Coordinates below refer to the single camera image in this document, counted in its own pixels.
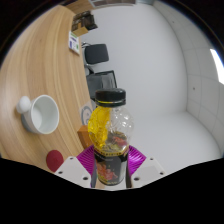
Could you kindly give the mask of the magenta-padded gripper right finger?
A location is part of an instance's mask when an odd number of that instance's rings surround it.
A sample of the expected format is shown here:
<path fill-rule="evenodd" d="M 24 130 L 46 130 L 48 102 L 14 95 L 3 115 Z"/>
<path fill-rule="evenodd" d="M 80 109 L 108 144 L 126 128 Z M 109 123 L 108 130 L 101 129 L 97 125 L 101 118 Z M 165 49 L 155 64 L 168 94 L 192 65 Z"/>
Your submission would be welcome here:
<path fill-rule="evenodd" d="M 127 187 L 140 188 L 166 175 L 154 157 L 146 157 L 135 147 L 129 147 L 127 165 Z"/>

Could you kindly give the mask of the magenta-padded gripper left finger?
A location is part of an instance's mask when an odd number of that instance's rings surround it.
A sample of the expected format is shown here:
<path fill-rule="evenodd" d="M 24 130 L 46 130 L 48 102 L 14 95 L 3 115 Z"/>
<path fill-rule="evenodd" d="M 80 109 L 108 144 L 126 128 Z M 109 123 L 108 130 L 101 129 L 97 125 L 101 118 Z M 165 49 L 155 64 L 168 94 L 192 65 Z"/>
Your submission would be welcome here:
<path fill-rule="evenodd" d="M 94 148 L 84 149 L 77 157 L 68 157 L 56 170 L 55 175 L 84 188 L 96 185 Z"/>

